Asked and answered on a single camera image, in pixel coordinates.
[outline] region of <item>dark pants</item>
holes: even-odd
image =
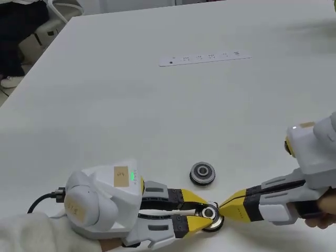
[[[21,77],[25,73],[18,56],[18,45],[49,20],[46,4],[0,4],[0,74]]]

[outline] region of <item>label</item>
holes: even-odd
[[[67,214],[71,214],[81,223],[85,220],[86,210],[79,205],[72,197],[67,196],[64,200],[64,207]]]
[[[305,122],[300,124],[301,128],[309,128],[309,127],[313,127],[315,125],[314,122]]]
[[[114,167],[114,186],[115,187],[129,187],[130,186],[128,166],[115,166]]]

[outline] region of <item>floor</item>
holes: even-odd
[[[25,73],[28,73],[29,70],[32,68],[31,65],[24,65],[22,67],[23,67]],[[2,88],[0,86],[0,107],[1,107],[2,104],[5,103],[7,98],[13,93],[14,90],[15,90],[15,88]]]

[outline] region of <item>robotic arm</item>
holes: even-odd
[[[67,182],[64,204],[70,224],[78,234],[90,239],[121,238],[129,247],[149,240],[149,248],[160,248],[219,218],[217,208],[211,208],[188,190],[144,182],[134,160],[74,172]],[[208,217],[139,213],[141,209],[196,209],[201,213],[206,208],[211,211]]]
[[[235,193],[220,205],[221,215],[276,225],[323,215],[317,200],[336,187],[336,113],[316,123],[288,128],[285,149],[300,167],[289,175]]]

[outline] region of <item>handle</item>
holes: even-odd
[[[300,201],[293,204],[302,219],[315,219],[325,215],[319,208],[317,201]]]

